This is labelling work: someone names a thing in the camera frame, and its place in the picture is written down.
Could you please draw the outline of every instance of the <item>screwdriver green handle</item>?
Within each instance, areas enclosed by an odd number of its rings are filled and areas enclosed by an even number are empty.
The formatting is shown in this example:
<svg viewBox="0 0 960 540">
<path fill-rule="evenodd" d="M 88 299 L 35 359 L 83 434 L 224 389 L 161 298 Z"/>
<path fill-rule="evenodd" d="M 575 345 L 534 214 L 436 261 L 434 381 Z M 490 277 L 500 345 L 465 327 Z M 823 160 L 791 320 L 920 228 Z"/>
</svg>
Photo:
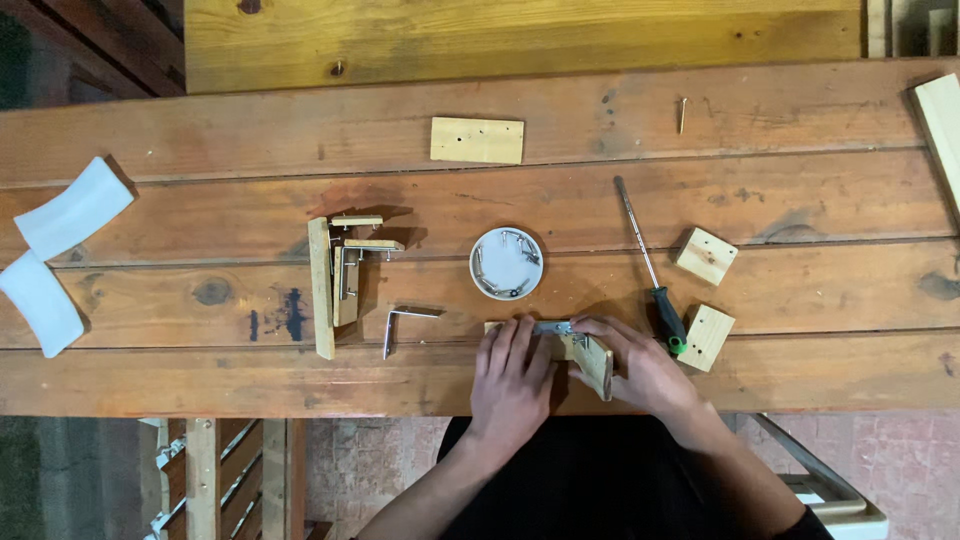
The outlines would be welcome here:
<svg viewBox="0 0 960 540">
<path fill-rule="evenodd" d="M 657 311 L 660 313 L 660 330 L 666 337 L 666 344 L 670 352 L 678 355 L 686 351 L 686 330 L 684 330 L 684 321 L 680 319 L 677 310 L 670 304 L 670 299 L 666 297 L 666 287 L 657 287 L 650 289 L 654 295 L 654 301 L 657 303 Z"/>
</svg>

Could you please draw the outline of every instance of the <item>white plate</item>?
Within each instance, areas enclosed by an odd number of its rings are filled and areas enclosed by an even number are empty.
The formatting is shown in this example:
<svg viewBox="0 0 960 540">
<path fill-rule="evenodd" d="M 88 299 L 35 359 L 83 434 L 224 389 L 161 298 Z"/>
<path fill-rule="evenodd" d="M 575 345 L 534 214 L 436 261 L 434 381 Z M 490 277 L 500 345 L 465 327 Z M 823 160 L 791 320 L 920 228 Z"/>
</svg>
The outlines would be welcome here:
<svg viewBox="0 0 960 540">
<path fill-rule="evenodd" d="M 528 257 L 520 252 L 520 244 L 516 236 L 520 235 L 526 241 L 523 243 L 523 250 L 529 252 L 533 248 L 538 263 L 528 260 Z M 481 250 L 480 260 L 477 258 L 477 250 Z M 514 229 L 513 227 L 500 227 L 494 229 L 477 240 L 470 250 L 470 276 L 477 288 L 481 292 L 496 300 L 516 300 L 523 298 L 534 290 L 534 287 L 540 283 L 543 277 L 543 252 L 540 246 L 530 234 Z M 476 265 L 480 265 L 482 275 L 478 276 Z M 490 287 L 484 284 L 482 280 L 492 285 L 493 290 L 504 291 L 501 294 L 493 294 Z M 511 296 L 510 291 L 518 290 L 516 296 Z"/>
</svg>

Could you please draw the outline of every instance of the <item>brick floor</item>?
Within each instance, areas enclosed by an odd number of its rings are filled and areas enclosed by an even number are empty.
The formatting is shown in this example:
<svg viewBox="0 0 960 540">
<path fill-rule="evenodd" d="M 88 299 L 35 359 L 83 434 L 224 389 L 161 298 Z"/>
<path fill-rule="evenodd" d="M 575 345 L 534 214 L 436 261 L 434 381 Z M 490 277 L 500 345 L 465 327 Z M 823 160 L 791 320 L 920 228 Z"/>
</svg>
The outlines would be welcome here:
<svg viewBox="0 0 960 540">
<path fill-rule="evenodd" d="M 890 520 L 892 540 L 960 540 L 960 411 L 771 414 Z M 436 462 L 448 418 L 307 425 L 307 519 L 348 539 Z M 737 436 L 776 473 L 803 473 L 748 415 Z"/>
</svg>

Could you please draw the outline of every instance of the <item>hand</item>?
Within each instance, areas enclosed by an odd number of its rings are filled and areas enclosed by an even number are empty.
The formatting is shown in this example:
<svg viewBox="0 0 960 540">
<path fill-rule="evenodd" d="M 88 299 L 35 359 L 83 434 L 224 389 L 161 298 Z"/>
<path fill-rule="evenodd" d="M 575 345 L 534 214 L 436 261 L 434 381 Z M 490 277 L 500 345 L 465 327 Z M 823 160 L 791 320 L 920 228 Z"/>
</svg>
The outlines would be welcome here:
<svg viewBox="0 0 960 540">
<path fill-rule="evenodd" d="M 477 351 L 470 409 L 473 420 L 463 440 L 473 440 L 499 469 L 516 454 L 546 420 L 557 364 L 550 361 L 552 335 L 540 343 L 527 365 L 533 333 L 530 315 L 510 319 L 484 336 Z"/>
<path fill-rule="evenodd" d="M 697 389 L 663 347 L 652 337 L 613 317 L 577 315 L 570 319 L 576 332 L 595 335 L 613 350 L 619 363 L 613 376 L 613 396 L 653 414 L 664 424 L 682 420 L 703 404 Z M 576 364 L 570 375 L 583 380 Z"/>
</svg>

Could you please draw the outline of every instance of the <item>wooden workbench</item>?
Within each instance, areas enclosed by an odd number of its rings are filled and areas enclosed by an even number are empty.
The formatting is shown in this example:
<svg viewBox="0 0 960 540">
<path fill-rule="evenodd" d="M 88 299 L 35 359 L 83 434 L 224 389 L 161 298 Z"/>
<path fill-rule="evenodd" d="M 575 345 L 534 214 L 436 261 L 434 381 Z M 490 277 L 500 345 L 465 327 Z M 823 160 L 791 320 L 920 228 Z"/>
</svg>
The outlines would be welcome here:
<svg viewBox="0 0 960 540">
<path fill-rule="evenodd" d="M 187 90 L 853 59 L 861 0 L 186 0 Z"/>
<path fill-rule="evenodd" d="M 718 408 L 960 406 L 960 244 L 905 93 L 953 71 L 960 60 L 854 61 L 0 114 L 0 264 L 26 249 L 11 218 L 93 156 L 137 192 L 50 262 L 90 323 L 71 349 L 44 359 L 0 297 L 0 413 L 467 413 L 487 320 L 592 310 L 647 325 L 649 276 L 614 175 L 678 311 L 736 317 L 712 371 L 693 376 Z M 524 120 L 523 165 L 431 161 L 438 113 Z M 407 251 L 361 266 L 361 319 L 327 361 L 313 352 L 306 222 L 342 212 L 383 215 L 373 237 Z M 468 274 L 474 240 L 502 225 L 546 253 L 518 302 Z M 694 225 L 740 247 L 719 287 L 669 261 Z M 401 320 L 384 361 L 397 305 L 445 314 Z M 560 412 L 624 408 L 572 381 Z"/>
</svg>

